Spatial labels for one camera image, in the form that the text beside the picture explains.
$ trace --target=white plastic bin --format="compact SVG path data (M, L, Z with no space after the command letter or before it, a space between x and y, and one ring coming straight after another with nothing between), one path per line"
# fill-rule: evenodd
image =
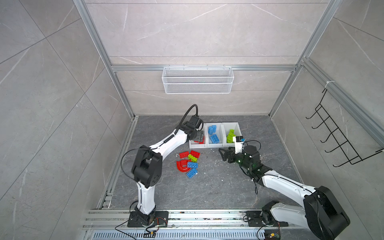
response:
M241 136L240 126L238 122L222 122L223 124L223 135L224 135L224 143L223 147L234 147L235 143L227 143L227 136L229 134L229 130L233 129L234 134L236 136Z
M223 124L221 122L207 122L207 123L204 123L204 125L205 125L204 135L205 135L205 140L207 141L207 148L223 147L224 138L225 138ZM212 135L209 135L208 128L212 125L216 125L216 132L213 133L212 135L214 134L217 135L220 141L219 143L213 143L212 140L210 139L210 136Z
M204 124L204 143L203 144L199 144L198 142L195 142L193 140L189 140L189 148L190 149L194 149L194 148L207 148L207 139L206 139L206 135L208 134L208 129L207 129L207 126L206 124Z

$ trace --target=robotic arm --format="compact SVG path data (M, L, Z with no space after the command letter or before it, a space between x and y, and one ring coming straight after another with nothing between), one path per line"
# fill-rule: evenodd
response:
M196 115L182 123L193 107L196 107ZM202 128L203 121L197 115L197 105L194 104L170 135L149 147L143 145L138 150L132 173L139 194L135 212L143 225L150 225L155 218L154 191L161 176L162 160L185 142L199 140L199 129ZM264 223L293 223L310 229L322 240L334 239L350 224L347 214L329 189L324 186L314 188L282 176L260 162L260 153L255 146L243 146L242 136L233 140L235 147L219 149L223 161L238 163L256 184L274 189L300 205L296 207L272 201L262 209L260 217Z

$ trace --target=black mounting plate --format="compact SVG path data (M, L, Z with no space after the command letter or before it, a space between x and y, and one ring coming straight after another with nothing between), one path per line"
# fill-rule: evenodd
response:
M264 224L262 223L262 218L260 216L261 211L246 211L247 214L247 221L249 227L261 227ZM273 225L268 225L268 227L278 227L278 223L275 223ZM288 227L287 222L280 222L280 227Z
M164 218L168 222L168 215L169 215L168 211L155 211L155 219L157 217L161 217L161 218ZM127 227L145 227L145 226L143 226L141 224L141 221L139 221L139 218L137 216L134 216L133 218L131 218L128 221Z

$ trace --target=gray stone floor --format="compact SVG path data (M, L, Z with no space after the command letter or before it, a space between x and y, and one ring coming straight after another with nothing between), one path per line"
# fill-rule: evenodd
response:
M262 144L261 161L280 174L298 180L296 172L284 150L279 136L268 116L200 116L204 122L238 122L246 140L258 140ZM175 129L181 116L140 116L132 137L130 148L154 144ZM215 208L261 208L271 200L297 205L293 200L275 190L255 185L245 176L237 164L228 164L221 159L217 148L195 149L201 153L198 174L189 179L178 171L177 153L189 151L188 143L181 145L163 160L162 176L156 184L155 203L159 209L215 209ZM131 173L136 155L128 153L124 170ZM111 207L127 209L137 200L136 183L120 173L113 192ZM305 229L283 230L283 240L316 238Z

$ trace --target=black wire rack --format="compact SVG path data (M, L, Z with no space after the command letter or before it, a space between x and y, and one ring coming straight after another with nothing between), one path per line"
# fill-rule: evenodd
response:
M319 115L319 117L321 118L322 122L319 124L319 126L317 126L317 127L312 127L312 128L313 128L313 129L316 129L316 128L320 127L322 124L324 124L324 125L327 127L327 129L329 130L329 132L330 132L330 134L328 135L327 139L326 139L325 141L321 141L321 140L320 140L320 142L325 143L325 142L330 138L330 136L332 136L332 137L335 139L336 143L338 144L338 146L337 146L336 148L334 148L334 149L332 149L332 150L330 150L330 151L325 151L325 152L333 152L333 151L335 151L336 149L340 148L340 149L342 150L342 152L344 153L345 157L347 158L347 161L346 161L346 162L344 162L344 163L342 163L342 164L340 164L340 165L338 165L338 166L335 166L335 165L333 164L334 167L340 167L340 166L343 166L344 164L346 164L346 163L348 163L348 162L349 162L350 164L352 164L352 165L353 165L353 164L356 164L356 163L361 162L361 161L364 161L364 160L366 160L366 159L368 159L368 158L370 158L370 157L372 157L372 156L375 156L376 154L379 154L379 153L381 153L381 152L384 150L384 148L383 148L383 149L380 149L380 150L376 151L374 154L372 154L372 155L370 155L370 156L368 156L368 157L366 157L366 158L362 158L362 157L360 156L360 154L356 151L356 149L353 147L353 145L350 143L350 141L347 139L347 137L344 135L344 133L342 132L342 130L339 128L339 126L336 124L336 122L333 120L333 118L328 114L327 110L326 110L326 109L323 107L323 105L321 104L321 102L322 102L323 99L324 99L325 94L327 93L327 89L324 89L324 90L322 91L322 93L324 93L324 94L323 94L323 97L321 98L319 105L317 105L317 106L315 107L315 110L316 110L315 113L314 113L311 117L309 117L309 118L306 117L306 119L311 119L315 114ZM319 114L319 110L320 110L320 109L323 109L323 110L325 111L326 116L327 116L325 119ZM336 129L335 129L335 130L331 131L330 127L329 127L329 126L327 125L327 123L325 122L327 119L331 119L331 120L333 121L333 123L334 123L335 126L336 126ZM339 143L339 141L338 141L338 140L336 139L336 137L334 136L334 133L336 132L336 130L339 130L339 131L341 132L341 134L343 135L343 137L345 138L345 141L344 141L343 143ZM349 157L348 157L347 154L345 153L344 149L341 147L341 146L343 146L344 144L349 144L349 145L352 147L353 151L355 151L355 153L357 154L357 156L354 157L354 158L349 159ZM358 160L358 161L356 161L356 162L351 162L352 160L354 160L354 159L356 159L356 158L359 158L360 160Z

